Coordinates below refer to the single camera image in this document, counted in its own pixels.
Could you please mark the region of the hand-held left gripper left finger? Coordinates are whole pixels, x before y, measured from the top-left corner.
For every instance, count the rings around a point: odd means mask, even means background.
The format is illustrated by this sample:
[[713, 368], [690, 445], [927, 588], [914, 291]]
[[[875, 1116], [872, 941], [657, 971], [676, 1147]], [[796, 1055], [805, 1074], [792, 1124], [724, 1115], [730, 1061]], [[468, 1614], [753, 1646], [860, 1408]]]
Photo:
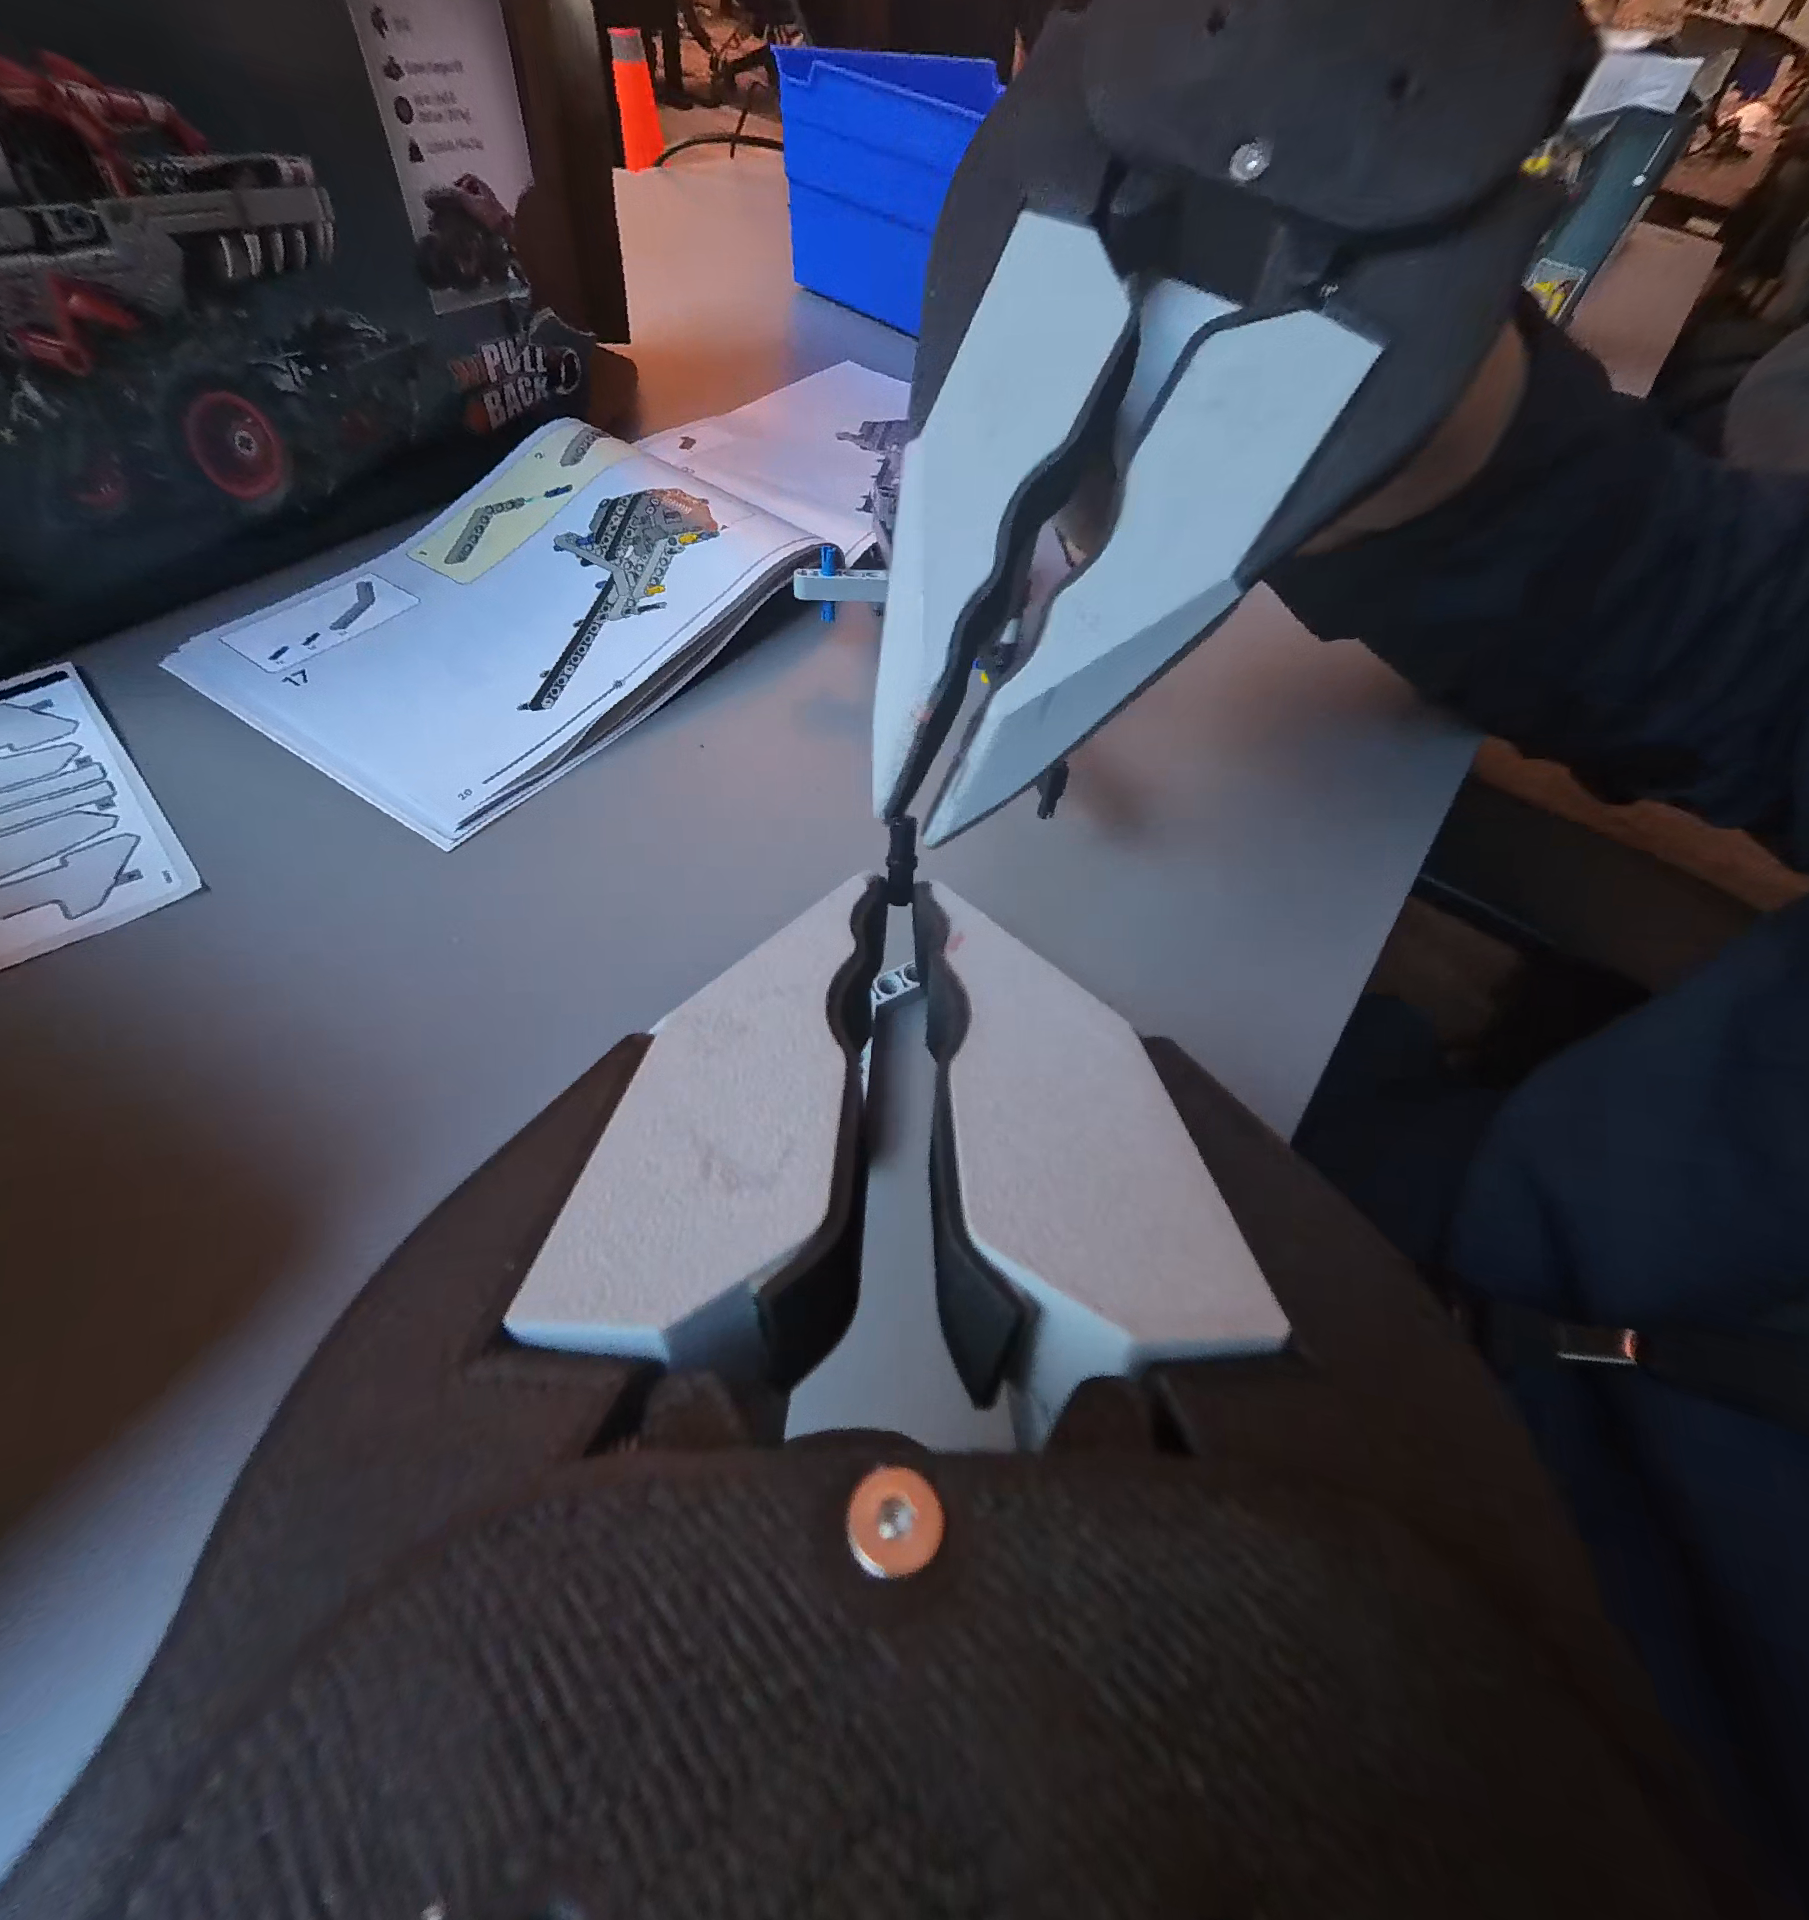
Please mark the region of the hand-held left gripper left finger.
[[525, 1348], [792, 1392], [856, 1312], [875, 875], [645, 1038], [503, 1329]]

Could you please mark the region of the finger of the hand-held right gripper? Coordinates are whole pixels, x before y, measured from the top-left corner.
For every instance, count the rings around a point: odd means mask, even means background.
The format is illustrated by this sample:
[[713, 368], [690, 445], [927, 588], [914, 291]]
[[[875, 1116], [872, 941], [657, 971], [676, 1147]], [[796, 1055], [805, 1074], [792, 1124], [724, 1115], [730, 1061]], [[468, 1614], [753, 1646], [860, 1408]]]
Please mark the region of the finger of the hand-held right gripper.
[[1317, 309], [1257, 318], [1178, 281], [1146, 287], [1107, 530], [1072, 569], [1035, 558], [1007, 662], [930, 803], [930, 843], [1037, 784], [1239, 606], [1257, 539], [1379, 351]]
[[904, 448], [872, 695], [872, 809], [915, 812], [975, 662], [1020, 610], [1035, 542], [1136, 362], [1136, 294], [1095, 229], [1020, 212]]

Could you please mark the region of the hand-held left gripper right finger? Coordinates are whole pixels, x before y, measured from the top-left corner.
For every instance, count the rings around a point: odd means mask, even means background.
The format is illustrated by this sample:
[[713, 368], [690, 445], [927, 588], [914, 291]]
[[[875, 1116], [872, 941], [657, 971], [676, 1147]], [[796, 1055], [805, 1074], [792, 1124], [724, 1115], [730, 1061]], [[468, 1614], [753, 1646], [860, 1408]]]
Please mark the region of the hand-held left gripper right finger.
[[973, 1403], [1273, 1357], [1293, 1326], [1116, 1009], [958, 893], [914, 898], [934, 1291]]

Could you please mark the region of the person's right forearm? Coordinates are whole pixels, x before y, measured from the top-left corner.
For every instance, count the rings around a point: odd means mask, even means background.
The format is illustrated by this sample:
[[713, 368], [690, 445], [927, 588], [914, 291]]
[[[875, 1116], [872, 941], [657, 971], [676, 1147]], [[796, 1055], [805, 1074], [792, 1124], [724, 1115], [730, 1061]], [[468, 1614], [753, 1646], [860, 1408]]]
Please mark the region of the person's right forearm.
[[1365, 511], [1265, 574], [1317, 640], [1809, 875], [1809, 473], [1706, 458], [1517, 312]]

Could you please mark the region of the grey lego assembly blue pins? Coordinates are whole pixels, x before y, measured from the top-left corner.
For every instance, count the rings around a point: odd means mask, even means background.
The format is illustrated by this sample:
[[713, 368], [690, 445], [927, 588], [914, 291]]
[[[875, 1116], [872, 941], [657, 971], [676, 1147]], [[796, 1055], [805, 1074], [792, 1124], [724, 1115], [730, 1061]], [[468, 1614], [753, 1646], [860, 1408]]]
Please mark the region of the grey lego assembly blue pins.
[[839, 441], [875, 454], [879, 466], [867, 482], [860, 511], [867, 516], [872, 553], [867, 567], [851, 567], [839, 546], [819, 546], [819, 564], [792, 577], [800, 603], [815, 603], [830, 622], [837, 606], [882, 606], [889, 594], [892, 533], [904, 490], [904, 445], [911, 441], [907, 418], [864, 418], [856, 432], [839, 430]]

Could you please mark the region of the lego instruction booklet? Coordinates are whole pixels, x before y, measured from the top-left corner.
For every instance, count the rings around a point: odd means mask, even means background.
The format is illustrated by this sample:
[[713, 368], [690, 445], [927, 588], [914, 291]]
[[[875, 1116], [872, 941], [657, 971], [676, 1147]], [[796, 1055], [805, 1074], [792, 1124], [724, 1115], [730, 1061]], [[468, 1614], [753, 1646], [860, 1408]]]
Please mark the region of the lego instruction booklet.
[[911, 383], [837, 362], [623, 441], [555, 418], [399, 546], [161, 666], [458, 847], [696, 680], [800, 569], [875, 551]]

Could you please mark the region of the lego sticker sheet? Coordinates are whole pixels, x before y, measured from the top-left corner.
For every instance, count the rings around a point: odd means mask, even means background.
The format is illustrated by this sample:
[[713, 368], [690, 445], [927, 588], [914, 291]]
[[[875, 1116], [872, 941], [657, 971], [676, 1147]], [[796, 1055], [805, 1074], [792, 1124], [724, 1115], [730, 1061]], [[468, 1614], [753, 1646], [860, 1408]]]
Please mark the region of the lego sticker sheet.
[[198, 890], [193, 857], [76, 665], [0, 680], [0, 971]]

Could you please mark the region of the black lego set box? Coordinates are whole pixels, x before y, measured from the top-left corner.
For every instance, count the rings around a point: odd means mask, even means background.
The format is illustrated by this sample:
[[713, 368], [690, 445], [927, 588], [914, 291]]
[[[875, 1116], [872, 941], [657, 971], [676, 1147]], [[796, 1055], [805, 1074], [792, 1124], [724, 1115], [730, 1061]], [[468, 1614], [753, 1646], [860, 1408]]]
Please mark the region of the black lego set box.
[[0, 4], [0, 679], [635, 408], [601, 4]]

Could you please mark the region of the blue plastic bin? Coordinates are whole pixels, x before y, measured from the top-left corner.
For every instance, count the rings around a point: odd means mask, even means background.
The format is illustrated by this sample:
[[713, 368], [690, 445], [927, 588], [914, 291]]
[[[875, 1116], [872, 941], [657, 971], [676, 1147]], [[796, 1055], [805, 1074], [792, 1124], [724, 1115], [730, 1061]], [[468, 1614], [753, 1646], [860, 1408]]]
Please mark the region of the blue plastic bin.
[[904, 336], [955, 170], [1004, 82], [985, 57], [775, 48], [796, 287]]

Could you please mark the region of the teal box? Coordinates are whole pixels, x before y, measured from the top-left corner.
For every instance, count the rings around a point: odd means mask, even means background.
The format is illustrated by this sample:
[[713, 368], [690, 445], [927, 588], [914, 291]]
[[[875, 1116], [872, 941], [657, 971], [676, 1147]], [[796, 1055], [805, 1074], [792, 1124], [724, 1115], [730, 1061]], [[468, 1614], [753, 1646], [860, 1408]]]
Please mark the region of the teal box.
[[1568, 324], [1695, 132], [1703, 57], [1652, 48], [1606, 53], [1562, 124], [1525, 158], [1561, 192], [1525, 291]]

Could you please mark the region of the orange traffic cone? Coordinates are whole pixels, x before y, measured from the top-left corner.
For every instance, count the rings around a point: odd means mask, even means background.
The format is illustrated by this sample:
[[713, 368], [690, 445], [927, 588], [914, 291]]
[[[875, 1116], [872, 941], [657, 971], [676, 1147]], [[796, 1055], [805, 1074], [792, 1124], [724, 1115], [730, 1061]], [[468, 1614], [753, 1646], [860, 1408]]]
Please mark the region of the orange traffic cone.
[[618, 107], [623, 162], [631, 172], [645, 172], [661, 162], [669, 146], [651, 75], [651, 53], [640, 29], [609, 29], [604, 40]]

